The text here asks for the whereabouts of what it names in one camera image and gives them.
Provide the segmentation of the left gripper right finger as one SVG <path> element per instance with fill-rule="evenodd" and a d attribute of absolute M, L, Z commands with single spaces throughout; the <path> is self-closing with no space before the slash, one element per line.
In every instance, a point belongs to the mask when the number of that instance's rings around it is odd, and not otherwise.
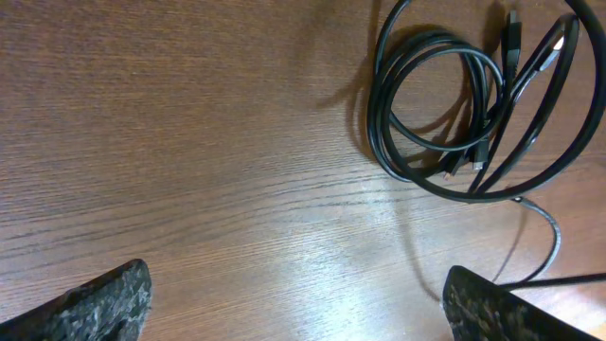
<path fill-rule="evenodd" d="M 591 274 L 497 285 L 457 265 L 446 278 L 442 306 L 456 341 L 592 340 L 592 335 L 564 323 L 512 291 L 600 281 L 600 274 Z"/>

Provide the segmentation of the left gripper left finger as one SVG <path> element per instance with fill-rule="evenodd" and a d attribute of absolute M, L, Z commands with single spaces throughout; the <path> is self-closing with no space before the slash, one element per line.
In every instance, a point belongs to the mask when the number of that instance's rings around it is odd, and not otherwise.
<path fill-rule="evenodd" d="M 1 324 L 3 340 L 137 341 L 152 303 L 146 262 L 129 260 Z"/>

